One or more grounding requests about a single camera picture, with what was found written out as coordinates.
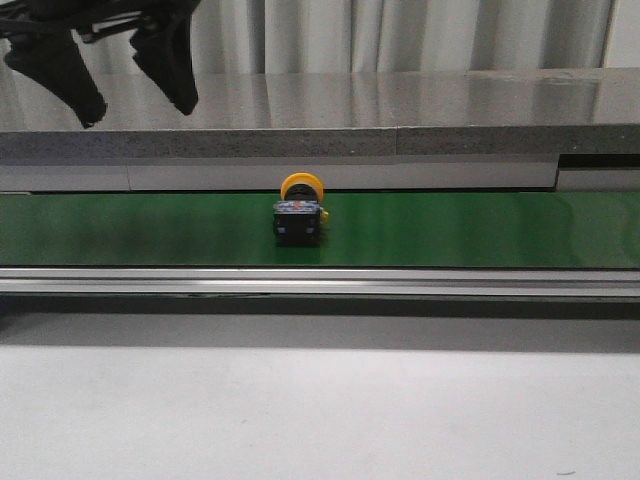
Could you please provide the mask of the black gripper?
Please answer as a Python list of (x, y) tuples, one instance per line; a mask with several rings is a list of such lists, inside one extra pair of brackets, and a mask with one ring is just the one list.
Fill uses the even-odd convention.
[(191, 58), (191, 16), (197, 1), (5, 1), (4, 61), (62, 100), (84, 128), (101, 121), (107, 104), (71, 32), (85, 43), (136, 30), (130, 38), (137, 66), (184, 115), (198, 92)]

